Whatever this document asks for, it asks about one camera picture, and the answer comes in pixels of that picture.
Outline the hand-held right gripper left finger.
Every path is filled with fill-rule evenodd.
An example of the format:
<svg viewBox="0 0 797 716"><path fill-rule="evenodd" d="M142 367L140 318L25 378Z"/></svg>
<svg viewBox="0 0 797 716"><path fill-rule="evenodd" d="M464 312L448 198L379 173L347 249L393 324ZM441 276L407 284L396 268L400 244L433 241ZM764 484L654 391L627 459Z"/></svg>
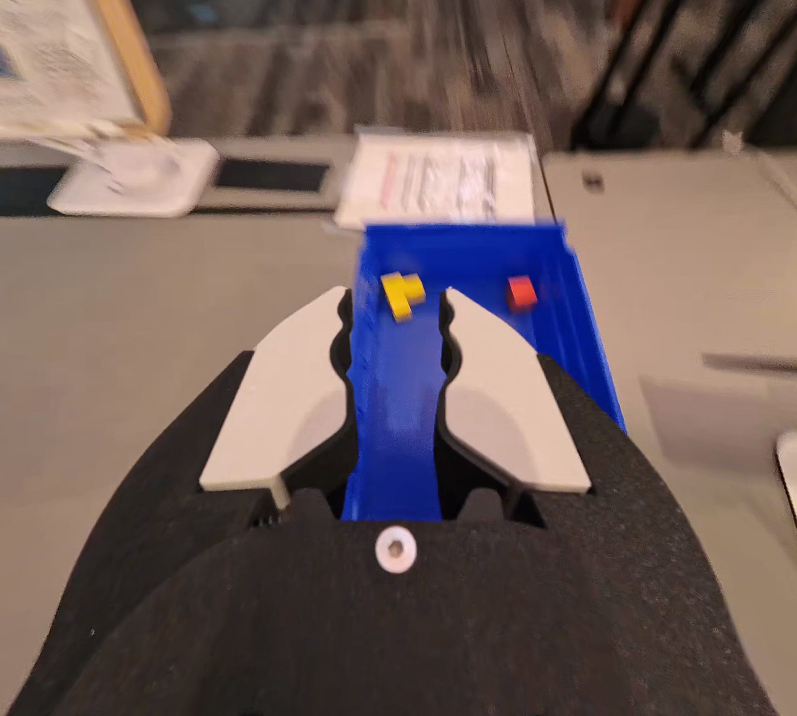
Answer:
<svg viewBox="0 0 797 716"><path fill-rule="evenodd" d="M199 478L205 492L317 489L342 510L356 466L352 290L334 286L254 348Z"/></svg>

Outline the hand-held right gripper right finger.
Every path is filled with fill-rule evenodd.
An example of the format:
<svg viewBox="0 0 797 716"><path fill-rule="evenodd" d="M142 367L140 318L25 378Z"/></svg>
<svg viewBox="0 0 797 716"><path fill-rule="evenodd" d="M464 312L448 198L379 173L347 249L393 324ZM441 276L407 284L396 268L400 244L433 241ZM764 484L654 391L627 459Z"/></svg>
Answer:
<svg viewBox="0 0 797 716"><path fill-rule="evenodd" d="M459 290L441 295L438 498L461 510L478 489L503 510L534 492L585 495L592 481L540 356L511 324Z"/></svg>

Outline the blue plastic bin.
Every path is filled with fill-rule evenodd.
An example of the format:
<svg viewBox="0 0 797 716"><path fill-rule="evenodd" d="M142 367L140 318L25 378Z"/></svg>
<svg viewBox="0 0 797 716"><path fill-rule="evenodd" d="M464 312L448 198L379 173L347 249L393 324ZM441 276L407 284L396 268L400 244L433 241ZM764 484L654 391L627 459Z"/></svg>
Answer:
<svg viewBox="0 0 797 716"><path fill-rule="evenodd" d="M425 301L394 321L384 274L417 274ZM513 313L509 277L527 275L538 302ZM452 286L551 357L626 431L602 337L564 223L378 224L367 227L354 277L352 364L359 456L345 521L438 521L433 425L444 382L440 295Z"/></svg>

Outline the laminated paper sheet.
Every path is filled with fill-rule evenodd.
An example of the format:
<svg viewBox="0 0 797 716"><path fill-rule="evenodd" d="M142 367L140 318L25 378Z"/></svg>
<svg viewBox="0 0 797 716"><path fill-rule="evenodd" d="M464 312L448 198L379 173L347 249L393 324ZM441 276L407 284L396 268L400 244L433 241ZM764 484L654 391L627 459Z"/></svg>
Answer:
<svg viewBox="0 0 797 716"><path fill-rule="evenodd" d="M541 168L527 133L363 131L340 187L334 222L533 224Z"/></svg>

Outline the black round base table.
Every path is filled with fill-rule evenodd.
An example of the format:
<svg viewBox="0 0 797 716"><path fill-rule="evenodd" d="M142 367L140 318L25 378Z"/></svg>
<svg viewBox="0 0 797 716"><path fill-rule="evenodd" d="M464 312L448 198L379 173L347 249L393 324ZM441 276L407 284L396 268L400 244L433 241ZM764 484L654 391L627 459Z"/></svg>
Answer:
<svg viewBox="0 0 797 716"><path fill-rule="evenodd" d="M623 60L623 55L631 45L645 11L652 0L635 0L631 13L623 22L623 32L609 62L593 89L589 103L579 119L573 124L570 137L570 150L639 150L645 148L659 131L660 121L644 109L637 100L648 73L655 62L673 26L679 17L686 0L667 0L658 22L653 29L650 41L644 50L631 79L626 85L623 99L614 103L609 98L610 85L614 74ZM718 71L728 57L732 47L741 37L744 28L765 0L736 0L724 25L705 53L697 69L691 71L682 59L672 61L672 71L685 87L693 106L703 116L701 130L689 143L691 149L700 148L709 134L724 116L742 99L750 86L769 63L772 55L795 29L793 12L772 35L762 49L759 58L750 66L741 80L730 86L720 103L711 105L705 98L712 75Z"/></svg>

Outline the illustrated instruction sheet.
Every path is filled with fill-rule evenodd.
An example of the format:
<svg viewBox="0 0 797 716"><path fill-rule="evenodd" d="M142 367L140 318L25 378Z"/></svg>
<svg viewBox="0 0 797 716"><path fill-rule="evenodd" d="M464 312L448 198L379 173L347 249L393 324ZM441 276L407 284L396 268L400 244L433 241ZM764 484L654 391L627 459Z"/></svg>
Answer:
<svg viewBox="0 0 797 716"><path fill-rule="evenodd" d="M2 137L138 122L90 0L1 0L1 69Z"/></svg>

